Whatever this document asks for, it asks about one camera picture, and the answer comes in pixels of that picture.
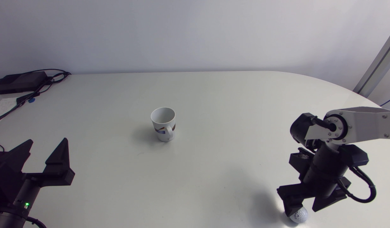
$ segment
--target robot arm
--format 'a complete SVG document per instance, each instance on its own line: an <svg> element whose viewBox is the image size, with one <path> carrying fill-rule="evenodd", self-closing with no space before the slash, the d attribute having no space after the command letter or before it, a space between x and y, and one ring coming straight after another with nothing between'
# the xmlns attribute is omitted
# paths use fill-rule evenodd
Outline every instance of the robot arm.
<svg viewBox="0 0 390 228"><path fill-rule="evenodd" d="M305 140L330 140L341 145L361 141L390 139L390 111L383 108L355 107L329 111L325 123L331 130L314 124L309 127Z"/></svg>
<svg viewBox="0 0 390 228"><path fill-rule="evenodd" d="M315 198L313 211L319 211L342 199L367 203L376 196L375 185L358 167L368 163L366 152L349 143L390 139L390 111L382 108L356 107L329 111L323 120L304 113L292 124L291 135L305 148L291 154L289 163L297 170L300 184L277 189L288 217L303 207L305 198ZM370 196L360 199L347 188L344 177L350 169L370 188Z"/></svg>

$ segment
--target black power adapter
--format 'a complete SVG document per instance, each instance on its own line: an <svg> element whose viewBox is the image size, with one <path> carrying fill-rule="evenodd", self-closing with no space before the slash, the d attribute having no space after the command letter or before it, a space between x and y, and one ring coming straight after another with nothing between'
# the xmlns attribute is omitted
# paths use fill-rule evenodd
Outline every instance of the black power adapter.
<svg viewBox="0 0 390 228"><path fill-rule="evenodd" d="M47 79L44 71L6 75L0 80L0 94L36 91Z"/></svg>

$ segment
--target mug handle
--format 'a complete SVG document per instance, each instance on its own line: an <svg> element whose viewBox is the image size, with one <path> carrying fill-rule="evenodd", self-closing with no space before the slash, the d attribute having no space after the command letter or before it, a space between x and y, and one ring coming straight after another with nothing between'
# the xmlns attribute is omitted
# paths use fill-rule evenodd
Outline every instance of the mug handle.
<svg viewBox="0 0 390 228"><path fill-rule="evenodd" d="M165 127L165 133L168 134L168 140L170 140L173 136L172 128L171 126L166 126Z"/></svg>

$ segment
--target mug stripe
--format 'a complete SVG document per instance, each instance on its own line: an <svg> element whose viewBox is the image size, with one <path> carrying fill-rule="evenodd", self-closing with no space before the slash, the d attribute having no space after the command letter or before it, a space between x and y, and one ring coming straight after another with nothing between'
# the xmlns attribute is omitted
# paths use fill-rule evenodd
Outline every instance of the mug stripe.
<svg viewBox="0 0 390 228"><path fill-rule="evenodd" d="M165 131L161 131L161 130L163 130L163 129L165 129L165 127L162 127L162 128L160 128L160 129L156 129L156 128L154 127L154 130L156 130L156 132L157 132L157 133L160 133L160 134L165 134Z"/></svg>

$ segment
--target paper sheet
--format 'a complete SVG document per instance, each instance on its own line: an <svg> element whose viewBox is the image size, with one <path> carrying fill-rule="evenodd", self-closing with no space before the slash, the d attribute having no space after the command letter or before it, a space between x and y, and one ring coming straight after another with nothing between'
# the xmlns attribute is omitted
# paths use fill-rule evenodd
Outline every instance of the paper sheet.
<svg viewBox="0 0 390 228"><path fill-rule="evenodd" d="M16 99L17 97L3 98L0 101L0 116L7 113L16 106Z"/></svg>

